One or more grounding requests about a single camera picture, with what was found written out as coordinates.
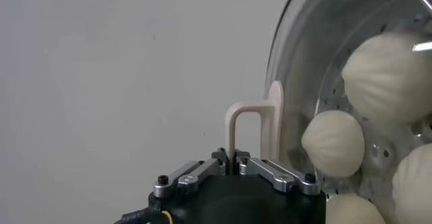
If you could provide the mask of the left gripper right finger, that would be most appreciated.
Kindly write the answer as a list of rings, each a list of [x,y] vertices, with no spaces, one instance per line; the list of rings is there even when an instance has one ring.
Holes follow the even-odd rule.
[[[314,174],[284,167],[272,160],[252,158],[249,152],[236,149],[234,153],[240,175],[259,175],[278,192],[288,193],[293,188],[307,196],[318,196],[321,187]]]

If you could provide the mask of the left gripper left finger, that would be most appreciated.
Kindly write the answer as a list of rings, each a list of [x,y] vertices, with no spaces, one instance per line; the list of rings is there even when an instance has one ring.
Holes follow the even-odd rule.
[[[160,175],[153,186],[157,198],[169,198],[178,187],[190,194],[197,192],[201,183],[211,175],[225,175],[227,155],[218,148],[206,161],[189,161],[168,175]]]

